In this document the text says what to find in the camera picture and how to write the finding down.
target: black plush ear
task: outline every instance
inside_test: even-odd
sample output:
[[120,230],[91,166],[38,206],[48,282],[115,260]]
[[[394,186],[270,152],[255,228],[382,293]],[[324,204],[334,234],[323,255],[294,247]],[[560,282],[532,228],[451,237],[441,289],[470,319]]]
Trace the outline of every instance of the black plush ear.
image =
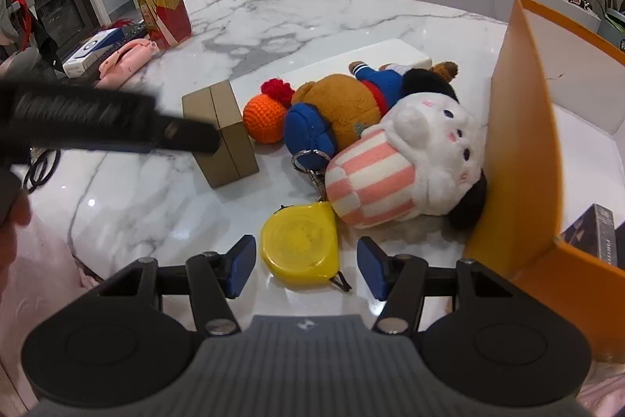
[[486,176],[482,174],[462,200],[449,212],[449,223],[456,230],[468,230],[479,221],[486,203]]
[[416,92],[438,92],[458,101],[454,88],[440,76],[430,70],[411,69],[402,78],[402,98]]

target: orange crocheted ball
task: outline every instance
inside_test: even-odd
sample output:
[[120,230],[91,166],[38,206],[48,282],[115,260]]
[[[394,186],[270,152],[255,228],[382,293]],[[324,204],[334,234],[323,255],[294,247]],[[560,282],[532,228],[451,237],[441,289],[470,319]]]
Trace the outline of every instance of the orange crocheted ball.
[[253,97],[243,109],[243,124],[249,136],[260,143],[276,143],[284,134],[286,108],[266,94]]

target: white marble tabletop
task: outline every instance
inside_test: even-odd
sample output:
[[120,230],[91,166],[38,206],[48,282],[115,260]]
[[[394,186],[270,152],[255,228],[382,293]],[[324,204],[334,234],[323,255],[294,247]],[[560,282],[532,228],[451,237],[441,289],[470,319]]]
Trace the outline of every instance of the white marble tabletop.
[[[230,80],[258,91],[269,78],[390,38],[401,38],[434,62],[458,63],[454,87],[460,101],[488,104],[506,28],[490,18],[413,0],[185,3],[194,37],[126,84],[155,91],[161,108],[178,114],[180,98],[198,88]],[[243,234],[258,238],[280,205],[316,198],[307,179],[292,170],[285,148],[257,146],[256,153],[260,173],[212,190],[190,154],[65,151],[57,173],[31,200],[49,234],[67,239],[75,255],[102,277],[140,256],[154,256],[160,265],[182,264],[202,251],[225,252]],[[383,304],[355,265],[362,232],[342,228],[340,233],[341,270],[354,288],[349,294],[331,285],[285,288],[258,257],[242,296],[230,301],[241,325],[254,314],[356,313],[370,326]],[[421,217],[367,234],[389,254],[410,252],[436,266],[453,266],[463,248],[463,238],[447,231],[440,218]],[[193,323],[185,299],[168,299],[167,311],[187,326]],[[422,327],[444,312],[444,302],[427,299]]]

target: brown cardboard box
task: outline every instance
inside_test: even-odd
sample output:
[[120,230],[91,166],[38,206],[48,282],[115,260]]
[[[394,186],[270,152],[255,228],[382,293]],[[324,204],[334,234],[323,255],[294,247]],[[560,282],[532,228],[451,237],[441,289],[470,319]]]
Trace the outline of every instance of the brown cardboard box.
[[220,131],[221,146],[215,154],[193,155],[212,188],[258,172],[254,149],[230,82],[219,82],[183,96],[182,116],[211,122]]

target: pink and white stripes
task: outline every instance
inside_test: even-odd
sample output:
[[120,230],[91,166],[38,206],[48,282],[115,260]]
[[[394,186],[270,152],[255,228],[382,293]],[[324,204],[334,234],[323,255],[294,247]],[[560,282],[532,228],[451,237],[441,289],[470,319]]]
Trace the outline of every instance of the pink and white stripes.
[[415,209],[411,192],[416,170],[386,138],[367,134],[328,165],[327,197],[345,223],[367,228]]

